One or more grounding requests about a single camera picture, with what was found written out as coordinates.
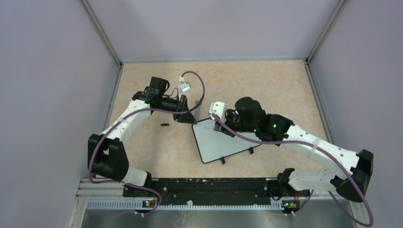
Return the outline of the white board with black frame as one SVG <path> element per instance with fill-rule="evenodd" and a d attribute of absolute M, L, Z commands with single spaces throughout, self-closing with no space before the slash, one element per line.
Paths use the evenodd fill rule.
<path fill-rule="evenodd" d="M 196 141 L 201 162 L 204 164 L 220 161 L 225 164 L 225 158 L 240 152 L 254 153 L 259 144 L 246 141 L 239 137 L 229 137 L 221 132 L 205 129 L 206 126 L 215 126 L 215 121 L 204 119 L 192 125 L 192 132 Z"/>

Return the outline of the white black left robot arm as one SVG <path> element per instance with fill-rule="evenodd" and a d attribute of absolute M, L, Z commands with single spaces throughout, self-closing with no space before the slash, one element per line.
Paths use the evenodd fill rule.
<path fill-rule="evenodd" d="M 172 114 L 173 119 L 179 123 L 196 123 L 185 95 L 179 93 L 177 97 L 170 98 L 165 94 L 169 85 L 165 79 L 152 77 L 149 86 L 134 94 L 128 107 L 110 127 L 89 137 L 90 175 L 131 183 L 140 196 L 147 196 L 152 192 L 152 183 L 147 180 L 148 172 L 130 165 L 124 144 L 141 123 L 157 110 Z"/>

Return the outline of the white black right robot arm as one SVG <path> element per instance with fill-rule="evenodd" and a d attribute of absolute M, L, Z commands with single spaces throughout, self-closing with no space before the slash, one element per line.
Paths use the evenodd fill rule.
<path fill-rule="evenodd" d="M 324 171 L 285 169 L 278 175 L 278 188 L 283 195 L 291 196 L 301 190 L 335 191 L 347 200 L 363 202 L 373 173 L 372 152 L 356 152 L 331 144 L 282 115 L 266 113 L 251 97 L 239 99 L 234 109 L 226 108 L 223 102 L 211 102 L 209 115 L 218 132 L 252 143 L 288 148 L 325 167 Z"/>

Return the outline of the grey plastic block rod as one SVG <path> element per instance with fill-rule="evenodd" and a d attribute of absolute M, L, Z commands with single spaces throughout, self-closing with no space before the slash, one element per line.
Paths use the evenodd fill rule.
<path fill-rule="evenodd" d="M 196 100 L 195 101 L 195 104 L 196 104 L 196 109 L 194 110 L 194 113 L 193 113 L 193 115 L 194 115 L 194 117 L 195 117 L 195 119 L 198 121 L 200 118 L 199 118 L 199 116 L 200 116 L 200 108 L 201 108 L 201 105 L 199 104 L 199 100 Z"/>

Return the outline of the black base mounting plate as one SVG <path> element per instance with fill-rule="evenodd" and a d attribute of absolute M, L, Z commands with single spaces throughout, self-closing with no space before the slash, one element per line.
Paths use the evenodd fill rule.
<path fill-rule="evenodd" d="M 249 206 L 268 205 L 286 198 L 307 197 L 308 190 L 295 191 L 275 178 L 152 178 L 144 190 L 124 186 L 128 198 L 162 197 L 162 205 Z"/>

